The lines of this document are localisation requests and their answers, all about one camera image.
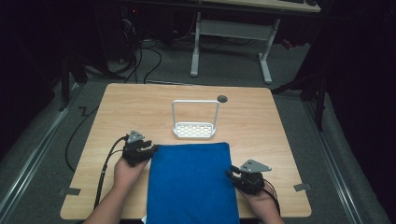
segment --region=human arm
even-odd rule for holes
[[[113,187],[84,223],[119,223],[125,199],[148,162],[149,160],[142,161],[132,167],[125,159],[120,158],[114,169]]]
[[[269,193],[274,195],[274,190],[266,184],[264,187]],[[238,190],[247,200],[253,213],[265,224],[283,224],[283,220],[276,209],[276,204],[267,192],[261,190],[257,195],[248,195]]]

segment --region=blue cloth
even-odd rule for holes
[[[151,160],[148,224],[239,223],[227,143],[160,146]]]

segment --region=gray carpet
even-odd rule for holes
[[[145,45],[149,47],[152,44],[148,42]],[[268,58],[273,84],[268,86],[262,81],[256,54],[245,53],[242,50],[231,53],[229,49],[233,48],[234,45],[229,44],[222,45],[216,50],[203,49],[199,76],[190,77],[191,46],[171,48],[159,44],[153,49],[161,53],[162,61],[160,66],[149,75],[148,82],[166,81],[273,89],[293,80],[302,59],[309,50],[309,46],[287,50],[282,46],[274,45]],[[138,82],[142,82],[143,76],[157,64],[160,58],[157,53],[149,49],[143,49],[142,52],[142,63],[137,72]],[[115,69],[120,66],[111,63],[110,67]],[[93,111],[100,104],[106,85],[110,82],[115,82],[115,80],[91,76],[88,83],[82,87],[81,92],[68,107],[64,120],[50,141],[44,160],[9,217],[8,223],[76,223],[75,220],[62,220],[59,215],[64,201],[64,196],[59,192],[62,188],[69,186],[73,177],[73,173],[67,167],[64,159],[65,149],[73,131],[85,119],[81,107],[86,108],[86,114]],[[55,91],[57,96],[54,101],[37,116],[1,162],[1,198],[6,196],[23,165],[39,145],[53,120],[59,116],[57,111],[61,103],[59,86]],[[302,180],[312,186],[312,189],[307,191],[312,215],[304,218],[285,218],[286,223],[349,223],[347,213],[324,160],[316,129],[311,124],[312,118],[306,113],[304,103],[300,101],[294,91],[275,95],[275,100]],[[328,98],[326,104],[327,109],[323,120],[324,134],[360,210],[362,222],[389,223],[350,152]],[[85,120],[70,142],[68,158],[73,167],[78,164],[79,155],[84,147],[93,119],[94,114]]]

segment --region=gray tape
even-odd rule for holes
[[[302,184],[299,184],[299,185],[294,185],[294,189],[295,189],[296,191],[300,191],[300,190],[305,190],[305,191],[307,191],[307,190],[309,190],[309,189],[312,189],[312,187],[311,187],[311,185],[308,184],[308,183],[302,183]]]
[[[65,196],[67,194],[69,194],[69,195],[79,195],[80,191],[81,191],[81,189],[73,189],[73,188],[61,189],[59,191],[59,195],[60,196]]]

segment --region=desk top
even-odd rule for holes
[[[219,108],[217,131],[210,140],[180,140],[173,134],[172,102],[185,100],[216,100],[219,95],[228,102]],[[200,115],[211,108],[200,106]],[[299,172],[285,135],[272,93],[265,88],[168,86],[110,84],[100,104],[87,143],[82,152],[70,188],[81,189],[78,196],[67,195],[61,210],[64,219],[86,218],[93,209],[99,176],[108,151],[120,137],[135,129],[153,144],[176,145],[189,143],[227,142],[233,165],[248,159],[272,167],[263,173],[278,195],[282,217],[308,217],[311,207],[305,192],[295,191],[301,184]],[[116,149],[122,149],[120,143]],[[102,197],[112,186],[114,155],[106,171]],[[149,166],[145,168],[130,197],[122,218],[141,218],[146,214]],[[239,216],[254,217],[246,201],[236,193]]]
[[[231,4],[245,7],[265,7],[282,10],[292,10],[301,12],[320,12],[318,5],[311,7],[306,2],[291,3],[280,0],[202,0],[202,2],[210,2],[217,4]]]

